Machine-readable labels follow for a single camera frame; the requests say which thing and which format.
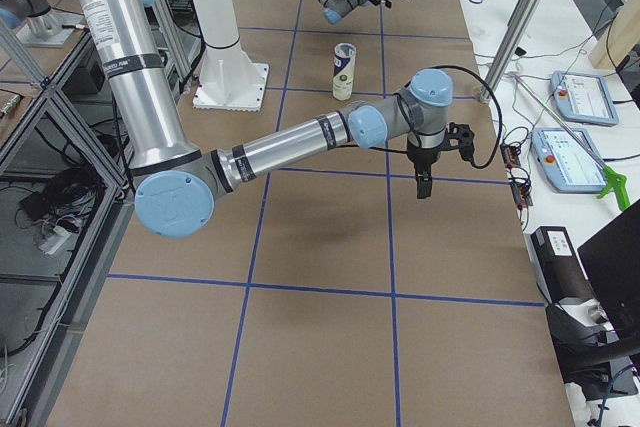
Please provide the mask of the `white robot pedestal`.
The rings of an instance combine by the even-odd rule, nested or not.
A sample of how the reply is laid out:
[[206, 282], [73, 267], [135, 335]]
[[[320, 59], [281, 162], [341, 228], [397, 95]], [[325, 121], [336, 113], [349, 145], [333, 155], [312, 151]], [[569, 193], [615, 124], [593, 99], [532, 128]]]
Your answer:
[[232, 0], [193, 0], [205, 52], [194, 106], [258, 111], [269, 66], [254, 63], [242, 48]]

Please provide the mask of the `far teach pendant tablet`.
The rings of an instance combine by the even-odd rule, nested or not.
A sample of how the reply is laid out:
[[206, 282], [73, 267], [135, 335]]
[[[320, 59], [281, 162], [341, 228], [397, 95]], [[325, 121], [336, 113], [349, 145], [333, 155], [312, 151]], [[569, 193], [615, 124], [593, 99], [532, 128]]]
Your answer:
[[551, 89], [564, 120], [605, 127], [619, 123], [603, 76], [555, 71], [551, 76]]

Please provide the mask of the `near teach pendant tablet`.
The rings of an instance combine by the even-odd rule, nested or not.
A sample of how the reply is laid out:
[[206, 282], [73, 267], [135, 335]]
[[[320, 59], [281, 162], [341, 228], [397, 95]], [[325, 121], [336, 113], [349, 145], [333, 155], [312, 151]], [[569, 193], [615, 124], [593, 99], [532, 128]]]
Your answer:
[[600, 193], [602, 169], [563, 128], [536, 128], [531, 134], [535, 157], [551, 186], [560, 193]]

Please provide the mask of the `aluminium frame post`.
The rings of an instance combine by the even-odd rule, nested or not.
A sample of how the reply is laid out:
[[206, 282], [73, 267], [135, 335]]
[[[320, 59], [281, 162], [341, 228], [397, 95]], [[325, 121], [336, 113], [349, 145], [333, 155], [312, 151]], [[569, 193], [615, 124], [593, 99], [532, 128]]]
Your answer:
[[488, 86], [482, 87], [478, 92], [477, 98], [479, 101], [483, 103], [489, 102], [489, 90], [494, 91], [497, 88], [540, 1], [518, 0], [507, 23], [507, 31], [485, 78]]

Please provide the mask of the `black computer monitor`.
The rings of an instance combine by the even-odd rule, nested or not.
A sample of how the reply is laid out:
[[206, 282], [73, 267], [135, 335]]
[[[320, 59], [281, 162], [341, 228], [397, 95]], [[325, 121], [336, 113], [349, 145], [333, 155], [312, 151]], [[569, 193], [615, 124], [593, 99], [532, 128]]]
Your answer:
[[634, 203], [578, 249], [595, 298], [619, 339], [578, 361], [595, 366], [614, 359], [639, 360], [639, 204]]

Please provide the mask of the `teach pendant tablet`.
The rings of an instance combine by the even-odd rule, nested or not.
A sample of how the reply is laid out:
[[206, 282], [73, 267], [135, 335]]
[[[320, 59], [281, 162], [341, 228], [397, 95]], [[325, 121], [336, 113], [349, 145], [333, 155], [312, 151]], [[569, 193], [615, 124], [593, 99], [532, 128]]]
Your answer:
[[551, 89], [564, 120], [605, 127], [619, 123], [603, 76], [555, 71], [551, 76]]
[[535, 157], [551, 186], [560, 193], [600, 193], [602, 169], [563, 128], [536, 128], [531, 134]]

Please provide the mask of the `black box with label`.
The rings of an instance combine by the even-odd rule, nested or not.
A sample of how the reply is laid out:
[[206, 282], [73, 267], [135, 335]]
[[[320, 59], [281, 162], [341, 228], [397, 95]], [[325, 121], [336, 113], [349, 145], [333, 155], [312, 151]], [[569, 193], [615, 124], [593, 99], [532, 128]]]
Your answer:
[[552, 303], [579, 305], [595, 298], [565, 227], [541, 226], [530, 240]]

